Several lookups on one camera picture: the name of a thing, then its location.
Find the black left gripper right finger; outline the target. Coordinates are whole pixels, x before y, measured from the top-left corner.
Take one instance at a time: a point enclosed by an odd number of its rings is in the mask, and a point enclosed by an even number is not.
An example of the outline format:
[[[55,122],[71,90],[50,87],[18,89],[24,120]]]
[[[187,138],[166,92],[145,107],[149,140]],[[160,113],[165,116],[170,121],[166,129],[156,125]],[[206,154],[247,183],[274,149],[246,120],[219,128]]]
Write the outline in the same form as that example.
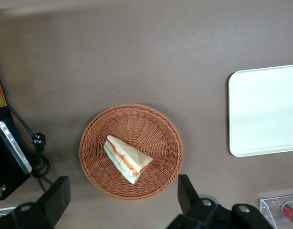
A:
[[[182,213],[168,229],[271,229],[260,211],[249,204],[224,208],[212,196],[199,196],[187,175],[178,176],[178,202]]]

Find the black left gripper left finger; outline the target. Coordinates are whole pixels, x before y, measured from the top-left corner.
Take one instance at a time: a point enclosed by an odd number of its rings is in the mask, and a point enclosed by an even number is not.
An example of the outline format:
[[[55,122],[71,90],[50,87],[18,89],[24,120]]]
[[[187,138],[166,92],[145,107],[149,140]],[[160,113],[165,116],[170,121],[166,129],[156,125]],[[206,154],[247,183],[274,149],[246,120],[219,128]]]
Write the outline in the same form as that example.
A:
[[[59,177],[36,201],[16,207],[8,216],[10,229],[53,229],[71,201],[70,179]]]

